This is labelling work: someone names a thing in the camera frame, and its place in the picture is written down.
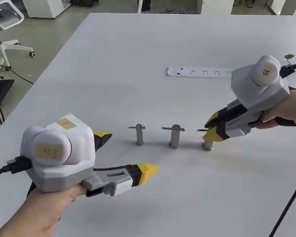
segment office chair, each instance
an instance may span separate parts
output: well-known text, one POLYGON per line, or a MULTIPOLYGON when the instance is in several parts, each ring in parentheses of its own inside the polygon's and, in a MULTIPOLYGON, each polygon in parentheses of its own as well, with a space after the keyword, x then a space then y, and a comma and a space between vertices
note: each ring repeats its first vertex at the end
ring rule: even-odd
MULTIPOLYGON (((0 0, 0 31, 5 31, 11 27, 14 27, 24 21, 24 15, 19 9, 11 2, 11 0, 0 0)), ((28 51, 31 57, 36 57, 36 54, 31 47, 21 46, 18 40, 11 40, 1 42, 0 40, 0 54, 4 59, 6 70, 11 69, 11 65, 6 56, 5 51, 7 49, 24 50, 28 51)))

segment power strip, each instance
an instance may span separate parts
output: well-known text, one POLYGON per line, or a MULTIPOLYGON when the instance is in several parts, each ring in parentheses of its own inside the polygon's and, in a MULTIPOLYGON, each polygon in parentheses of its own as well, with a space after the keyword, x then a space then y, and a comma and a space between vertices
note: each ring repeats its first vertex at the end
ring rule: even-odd
POLYGON ((232 70, 227 68, 169 67, 167 76, 184 78, 230 78, 232 70))

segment hand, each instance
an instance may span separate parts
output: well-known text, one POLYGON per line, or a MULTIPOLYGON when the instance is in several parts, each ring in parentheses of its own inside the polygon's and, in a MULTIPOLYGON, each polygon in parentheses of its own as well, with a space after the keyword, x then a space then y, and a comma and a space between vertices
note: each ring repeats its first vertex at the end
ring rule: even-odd
POLYGON ((50 237, 66 207, 86 193, 81 185, 61 192, 33 190, 20 209, 0 229, 0 237, 50 237))
POLYGON ((290 95, 279 105, 265 111, 261 115, 261 124, 257 128, 271 128, 278 126, 275 117, 293 120, 296 123, 296 90, 291 90, 290 95))

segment white table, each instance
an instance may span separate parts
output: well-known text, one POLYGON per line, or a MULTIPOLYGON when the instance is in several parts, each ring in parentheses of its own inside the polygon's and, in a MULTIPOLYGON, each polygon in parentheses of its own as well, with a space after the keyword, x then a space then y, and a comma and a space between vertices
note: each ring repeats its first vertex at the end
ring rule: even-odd
MULTIPOLYGON (((28 126, 73 113, 113 131, 98 167, 161 168, 120 196, 80 197, 55 236, 266 237, 296 187, 296 128, 253 130, 203 152, 196 129, 234 99, 230 80, 168 78, 165 69, 236 68, 287 53, 296 54, 296 17, 90 14, 0 128, 0 167, 19 154, 28 126), (142 147, 127 129, 137 123, 142 147), (186 129, 178 150, 160 129, 174 123, 186 129)), ((289 80, 296 87, 296 74, 289 80)), ((25 173, 0 176, 0 226, 29 185, 25 173)), ((276 236, 296 236, 296 200, 276 236)))

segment floor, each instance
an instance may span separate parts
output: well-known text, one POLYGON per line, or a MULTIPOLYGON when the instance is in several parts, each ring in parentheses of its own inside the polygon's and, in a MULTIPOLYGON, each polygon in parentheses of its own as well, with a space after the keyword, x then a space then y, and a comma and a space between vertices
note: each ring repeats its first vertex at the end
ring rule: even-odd
MULTIPOLYGON (((174 11, 175 13, 196 14, 196 10, 195 0, 158 0, 152 1, 150 13, 174 11)), ((136 11, 136 0, 100 0, 100 4, 93 8, 70 7, 54 20, 27 18, 22 24, 5 32, 0 32, 0 39, 1 41, 18 39, 22 45, 31 46, 35 49, 37 53, 36 58, 29 57, 26 52, 7 52, 13 70, 26 79, 35 82, 88 13, 135 13, 136 11)), ((263 4, 258 3, 252 9, 245 8, 244 6, 234 7, 232 14, 264 15, 271 13, 268 9, 264 10, 263 4)), ((0 75, 6 79, 15 80, 12 89, 1 106, 7 118, 31 88, 31 85, 22 81, 11 72, 1 70, 0 75)))

